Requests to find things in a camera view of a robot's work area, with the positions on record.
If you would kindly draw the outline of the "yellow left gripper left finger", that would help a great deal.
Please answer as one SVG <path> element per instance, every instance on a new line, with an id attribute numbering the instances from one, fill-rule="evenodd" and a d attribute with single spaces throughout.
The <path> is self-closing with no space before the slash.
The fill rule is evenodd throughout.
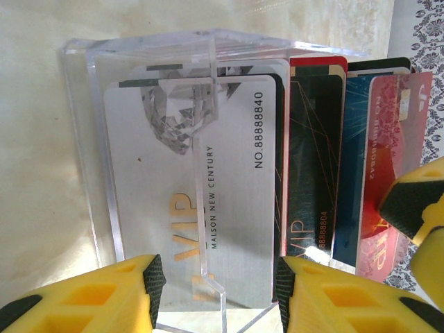
<path id="1" fill-rule="evenodd" d="M 152 332 L 165 276 L 140 255 L 29 291 L 1 308 L 2 332 Z"/>

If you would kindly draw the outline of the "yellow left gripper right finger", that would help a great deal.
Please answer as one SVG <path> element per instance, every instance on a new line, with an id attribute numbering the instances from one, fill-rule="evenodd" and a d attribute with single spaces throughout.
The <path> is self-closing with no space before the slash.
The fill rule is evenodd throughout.
<path id="1" fill-rule="evenodd" d="M 421 297 L 299 257 L 280 257 L 275 298 L 284 332 L 442 332 Z"/>

